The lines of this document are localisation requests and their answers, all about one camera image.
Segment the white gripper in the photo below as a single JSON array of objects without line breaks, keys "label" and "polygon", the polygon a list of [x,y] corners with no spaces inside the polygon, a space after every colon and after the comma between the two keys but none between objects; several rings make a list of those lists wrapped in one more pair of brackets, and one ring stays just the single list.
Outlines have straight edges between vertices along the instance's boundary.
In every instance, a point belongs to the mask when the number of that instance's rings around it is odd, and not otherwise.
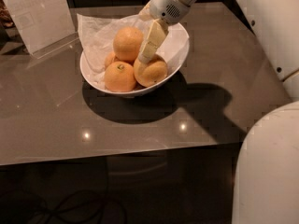
[{"label": "white gripper", "polygon": [[187,15],[190,8],[179,0],[149,0],[138,13],[142,21],[152,21],[140,47],[138,60],[149,63],[168,35],[168,24],[176,24]]}]

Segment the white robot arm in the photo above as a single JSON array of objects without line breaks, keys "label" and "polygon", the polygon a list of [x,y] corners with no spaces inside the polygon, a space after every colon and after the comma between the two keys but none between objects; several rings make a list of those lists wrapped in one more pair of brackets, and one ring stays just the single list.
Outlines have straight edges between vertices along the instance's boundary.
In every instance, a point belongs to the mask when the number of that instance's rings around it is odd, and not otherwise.
[{"label": "white robot arm", "polygon": [[277,79],[235,168],[232,224],[299,224],[299,0],[235,0]]}]

